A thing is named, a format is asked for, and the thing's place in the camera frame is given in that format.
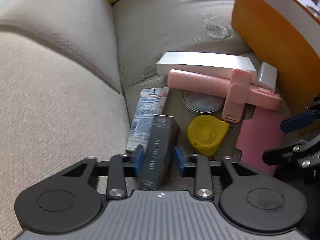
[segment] orange box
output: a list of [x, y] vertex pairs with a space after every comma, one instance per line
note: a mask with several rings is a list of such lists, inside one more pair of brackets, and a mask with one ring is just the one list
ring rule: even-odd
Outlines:
[[291, 114], [320, 93], [320, 20], [297, 0], [236, 0], [231, 25], [261, 62], [278, 70]]

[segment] dark gray box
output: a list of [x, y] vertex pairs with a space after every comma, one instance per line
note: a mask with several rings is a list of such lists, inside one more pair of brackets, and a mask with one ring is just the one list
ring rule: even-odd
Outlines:
[[180, 128], [173, 116], [155, 114], [139, 172], [139, 186], [157, 190], [168, 183]]

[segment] beige sofa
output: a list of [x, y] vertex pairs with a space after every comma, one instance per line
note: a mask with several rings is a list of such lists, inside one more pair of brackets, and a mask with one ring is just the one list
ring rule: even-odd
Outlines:
[[[20, 231], [14, 200], [26, 187], [87, 156], [125, 151], [141, 89], [166, 86], [166, 51], [246, 54], [230, 26], [234, 0], [15, 0], [0, 12], [0, 238]], [[164, 114], [196, 116], [171, 89]], [[217, 156], [231, 155], [241, 124]], [[136, 187], [127, 181], [128, 189]], [[106, 178], [98, 190], [104, 192]], [[173, 170], [167, 189], [190, 189]]]

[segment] pink selfie stick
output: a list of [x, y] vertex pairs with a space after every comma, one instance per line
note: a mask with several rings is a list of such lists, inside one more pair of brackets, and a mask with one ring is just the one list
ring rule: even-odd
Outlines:
[[172, 69], [168, 74], [168, 86], [226, 98], [222, 118], [239, 122], [245, 103], [277, 110], [281, 97], [274, 92], [251, 86], [249, 71], [234, 69], [231, 80]]

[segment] sofa armrest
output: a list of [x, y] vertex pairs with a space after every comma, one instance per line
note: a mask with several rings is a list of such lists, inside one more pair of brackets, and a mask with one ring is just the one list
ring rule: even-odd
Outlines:
[[121, 92], [108, 0], [15, 0], [1, 12], [0, 30], [44, 44]]

